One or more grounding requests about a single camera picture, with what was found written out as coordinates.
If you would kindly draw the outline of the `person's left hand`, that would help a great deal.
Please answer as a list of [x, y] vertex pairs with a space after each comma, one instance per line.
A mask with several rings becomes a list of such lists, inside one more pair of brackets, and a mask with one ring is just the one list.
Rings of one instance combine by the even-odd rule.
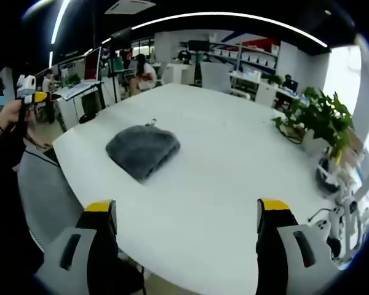
[[7, 103], [0, 112], [0, 127], [4, 130], [9, 124], [18, 121], [22, 100]]

